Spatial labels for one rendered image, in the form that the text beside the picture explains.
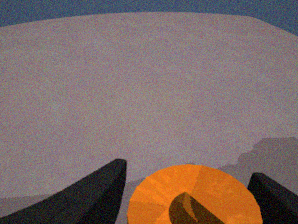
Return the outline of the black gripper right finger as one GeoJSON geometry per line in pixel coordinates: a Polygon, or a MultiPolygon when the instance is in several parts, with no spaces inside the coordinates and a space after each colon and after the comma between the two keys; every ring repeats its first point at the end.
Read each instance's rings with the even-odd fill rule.
{"type": "Polygon", "coordinates": [[[253,194],[262,224],[298,224],[298,196],[265,173],[254,172],[247,190],[253,194]]]}

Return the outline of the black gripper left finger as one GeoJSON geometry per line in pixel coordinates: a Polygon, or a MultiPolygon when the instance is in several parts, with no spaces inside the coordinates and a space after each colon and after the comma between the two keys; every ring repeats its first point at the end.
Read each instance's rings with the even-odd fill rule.
{"type": "Polygon", "coordinates": [[[114,224],[125,177],[126,160],[114,159],[44,201],[0,217],[0,224],[114,224]]]}

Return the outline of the orange knob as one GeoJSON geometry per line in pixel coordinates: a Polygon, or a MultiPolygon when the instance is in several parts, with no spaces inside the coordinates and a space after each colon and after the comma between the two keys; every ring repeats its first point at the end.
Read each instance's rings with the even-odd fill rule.
{"type": "Polygon", "coordinates": [[[173,165],[146,177],[130,197],[126,224],[262,224],[245,184],[206,165],[173,165]]]}

